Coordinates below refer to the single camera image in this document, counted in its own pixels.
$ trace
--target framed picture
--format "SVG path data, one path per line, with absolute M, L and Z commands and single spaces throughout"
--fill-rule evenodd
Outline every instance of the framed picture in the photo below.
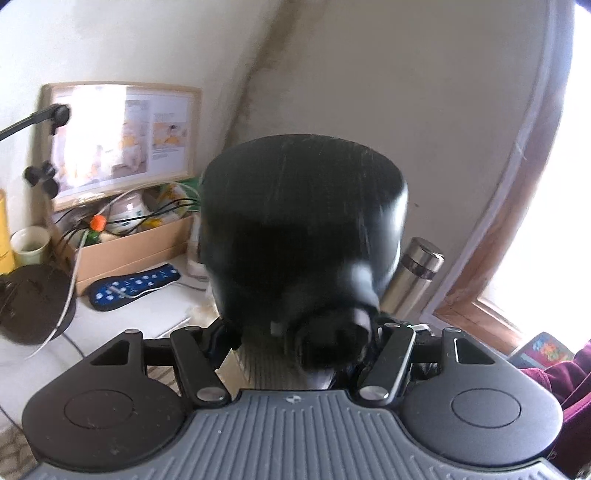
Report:
M 54 211 L 194 175 L 200 89 L 56 83 L 43 87 L 42 101 L 71 110 L 55 136 L 43 132 L 50 139 L 43 160 L 56 168 L 60 188 Z

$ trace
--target stainless steel thermos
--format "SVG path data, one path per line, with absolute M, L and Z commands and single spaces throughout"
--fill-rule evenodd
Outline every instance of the stainless steel thermos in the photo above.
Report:
M 435 245 L 414 237 L 398 263 L 380 309 L 397 320 L 407 320 L 443 261 L 443 253 Z

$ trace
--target maroon fabric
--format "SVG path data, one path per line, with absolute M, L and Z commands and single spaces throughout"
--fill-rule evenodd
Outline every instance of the maroon fabric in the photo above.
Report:
M 548 458 L 574 478 L 591 460 L 591 340 L 571 362 L 546 370 L 527 368 L 523 373 L 550 390 L 562 406 L 562 430 Z

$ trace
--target gray ribbed platform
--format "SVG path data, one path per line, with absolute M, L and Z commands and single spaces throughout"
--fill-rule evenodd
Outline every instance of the gray ribbed platform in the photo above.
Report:
M 73 473 L 40 465 L 27 480 L 553 480 L 545 461 L 479 472 L 443 463 L 413 444 L 386 410 L 343 391 L 244 391 L 232 405 L 198 412 L 178 442 L 143 465 Z

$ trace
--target ceramic cup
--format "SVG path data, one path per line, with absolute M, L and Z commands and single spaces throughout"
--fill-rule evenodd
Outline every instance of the ceramic cup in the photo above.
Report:
M 43 263 L 47 259 L 50 235 L 42 226 L 29 226 L 10 239 L 17 266 Z

